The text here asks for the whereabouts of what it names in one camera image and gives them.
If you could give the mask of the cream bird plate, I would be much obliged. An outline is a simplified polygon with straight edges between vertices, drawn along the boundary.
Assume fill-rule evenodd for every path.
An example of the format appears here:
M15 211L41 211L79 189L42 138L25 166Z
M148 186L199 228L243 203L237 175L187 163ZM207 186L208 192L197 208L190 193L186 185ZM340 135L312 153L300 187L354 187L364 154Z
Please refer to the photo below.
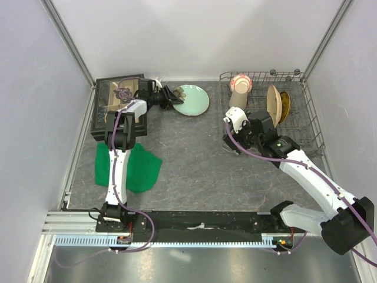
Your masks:
M266 97L267 112L270 114L273 125L277 127L282 116L282 99L275 85L271 84Z

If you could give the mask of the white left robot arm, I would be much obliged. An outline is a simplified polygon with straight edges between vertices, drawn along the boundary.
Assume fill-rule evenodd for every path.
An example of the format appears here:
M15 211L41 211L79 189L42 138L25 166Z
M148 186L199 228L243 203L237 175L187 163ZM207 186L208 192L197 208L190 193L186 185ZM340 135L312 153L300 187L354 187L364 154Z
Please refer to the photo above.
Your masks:
M158 80L138 79L138 89L133 94L117 84L115 93L125 106L110 110L105 126L104 142L110 156L108 192L97 218L96 231L125 231L129 226L126 178L131 150L136 142L136 120L152 106L163 109L183 104L186 97L182 87L171 91Z

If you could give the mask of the mint green flower plate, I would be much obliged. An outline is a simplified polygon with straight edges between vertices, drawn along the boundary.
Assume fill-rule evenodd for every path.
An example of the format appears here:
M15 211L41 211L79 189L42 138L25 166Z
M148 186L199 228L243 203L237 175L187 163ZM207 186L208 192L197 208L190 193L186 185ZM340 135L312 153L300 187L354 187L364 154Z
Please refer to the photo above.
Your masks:
M199 116L209 107L209 95L199 86L185 84L176 87L173 91L183 103L175 104L173 108L185 116Z

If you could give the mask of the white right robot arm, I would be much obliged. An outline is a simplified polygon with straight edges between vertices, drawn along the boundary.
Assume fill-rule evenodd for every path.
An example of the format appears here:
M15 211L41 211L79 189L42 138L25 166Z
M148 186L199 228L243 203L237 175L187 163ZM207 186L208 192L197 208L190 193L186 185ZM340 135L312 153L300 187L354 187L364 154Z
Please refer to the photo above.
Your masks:
M375 206L367 197L357 198L324 174L288 136L281 136L266 111L244 112L231 107L223 119L223 140L236 153L273 163L311 195L321 211L290 201L277 205L270 217L271 228L283 232L299 228L320 236L327 246L343 255L374 234Z

